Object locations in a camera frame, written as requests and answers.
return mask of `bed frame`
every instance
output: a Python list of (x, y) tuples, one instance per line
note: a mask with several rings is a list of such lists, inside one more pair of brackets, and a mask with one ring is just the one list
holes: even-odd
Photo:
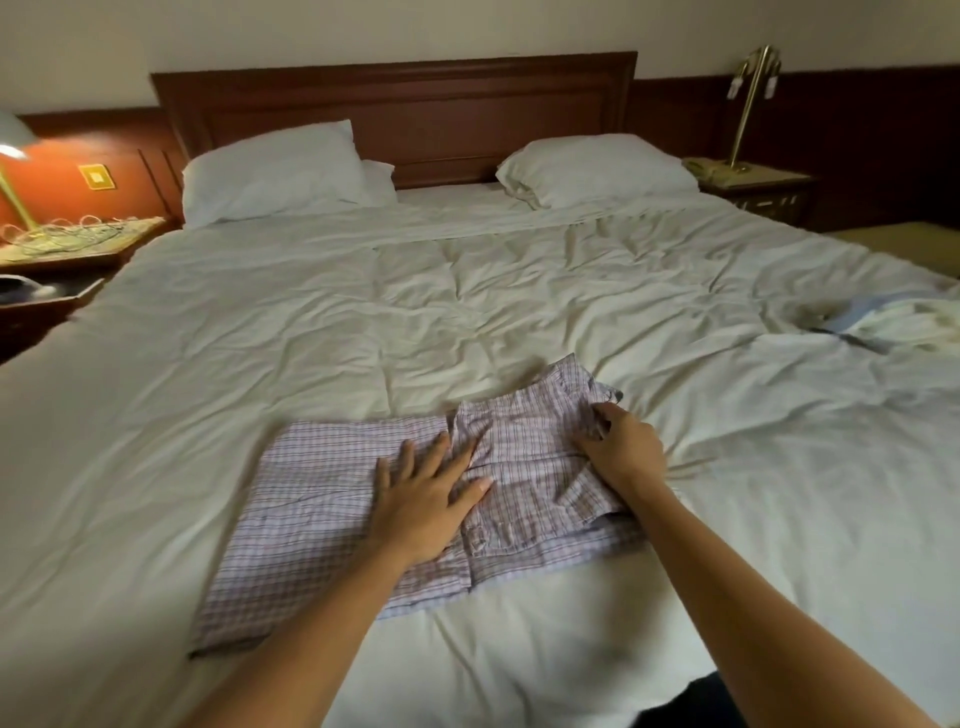
[(262, 68), (151, 76), (188, 158), (348, 118), (399, 188), (489, 182), (534, 139), (619, 132), (636, 52)]

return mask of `nightstand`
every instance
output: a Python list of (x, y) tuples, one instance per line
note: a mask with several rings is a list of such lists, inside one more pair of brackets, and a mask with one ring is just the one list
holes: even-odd
[(110, 239), (73, 252), (37, 255), (38, 245), (34, 255), (26, 255), (13, 246), (0, 247), (0, 273), (56, 285), (62, 293), (54, 299), (0, 305), (0, 362), (39, 343), (51, 328), (90, 303), (139, 248), (174, 227), (163, 217), (128, 221)]
[(817, 179), (810, 175), (759, 164), (747, 165), (746, 172), (733, 174), (722, 169), (717, 174), (715, 162), (712, 167), (698, 162), (697, 158), (685, 159), (684, 166), (697, 178), (701, 192), (722, 197), (754, 215), (798, 227), (813, 202)]

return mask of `left hand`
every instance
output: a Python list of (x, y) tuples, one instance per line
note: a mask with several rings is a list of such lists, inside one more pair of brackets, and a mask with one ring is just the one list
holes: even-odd
[(492, 485), (490, 478), (474, 480), (450, 502), (450, 491), (467, 471), (475, 447), (476, 442), (471, 442), (438, 472), (450, 449), (449, 435), (441, 432), (415, 472), (414, 443), (407, 440), (400, 451), (395, 483), (391, 483), (387, 458), (378, 459), (376, 501), (365, 546), (387, 550), (401, 560), (405, 569), (440, 556)]

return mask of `finger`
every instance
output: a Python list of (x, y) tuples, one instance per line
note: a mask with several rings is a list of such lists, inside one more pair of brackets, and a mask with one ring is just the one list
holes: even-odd
[(390, 461), (385, 457), (376, 459), (376, 475), (373, 477), (373, 485), (378, 496), (390, 490)]
[(404, 440), (400, 446), (400, 482), (409, 480), (414, 474), (414, 441)]
[(441, 432), (433, 441), (433, 445), (430, 446), (430, 450), (427, 451), (426, 457), (423, 458), (423, 462), (420, 463), (420, 468), (417, 470), (417, 476), (426, 479), (436, 475), (437, 471), (440, 469), (440, 466), (443, 464), (444, 458), (446, 457), (446, 452), (449, 449), (450, 436), (446, 434), (446, 432)]
[(593, 409), (607, 418), (607, 421), (613, 425), (619, 420), (624, 419), (625, 417), (630, 417), (630, 413), (621, 407), (619, 404), (614, 404), (611, 401), (602, 401), (593, 405)]
[(450, 462), (444, 471), (437, 476), (437, 482), (442, 484), (448, 491), (453, 490), (453, 485), (461, 475), (467, 472), (470, 467), (470, 461), (473, 459), (473, 451), (477, 448), (477, 441), (470, 440), (467, 446)]
[(464, 488), (464, 491), (460, 494), (460, 497), (450, 504), (450, 511), (452, 511), (453, 515), (457, 518), (457, 522), (464, 522), (467, 514), (473, 510), (473, 507), (477, 503), (483, 500), (483, 497), (487, 494), (492, 485), (492, 478), (481, 477), (472, 481), (466, 488)]

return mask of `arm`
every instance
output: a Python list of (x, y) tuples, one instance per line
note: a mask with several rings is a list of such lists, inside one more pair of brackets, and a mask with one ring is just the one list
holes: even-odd
[(400, 476), (376, 464), (370, 533), (351, 565), (313, 603), (278, 630), (180, 728), (315, 728), (325, 718), (360, 643), (403, 573), (437, 558), (490, 488), (474, 481), (449, 502), (473, 447), (438, 473), (449, 438), (441, 433), (414, 474), (414, 447), (403, 444)]
[(578, 443), (643, 524), (751, 728), (935, 728), (677, 500), (651, 426), (615, 404), (597, 409), (610, 420), (610, 433)]

